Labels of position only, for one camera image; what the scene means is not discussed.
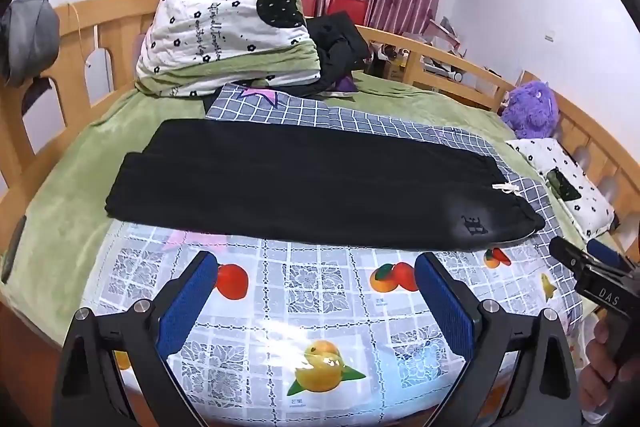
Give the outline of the person's right hand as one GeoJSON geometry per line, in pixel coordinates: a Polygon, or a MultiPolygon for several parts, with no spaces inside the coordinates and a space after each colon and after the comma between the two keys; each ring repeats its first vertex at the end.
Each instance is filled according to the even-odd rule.
{"type": "Polygon", "coordinates": [[[632,381],[639,374],[639,357],[629,360],[624,366],[617,366],[606,351],[608,324],[601,319],[593,329],[593,338],[586,347],[589,361],[578,377],[579,401],[582,409],[593,412],[608,401],[608,384],[615,378],[632,381]]]}

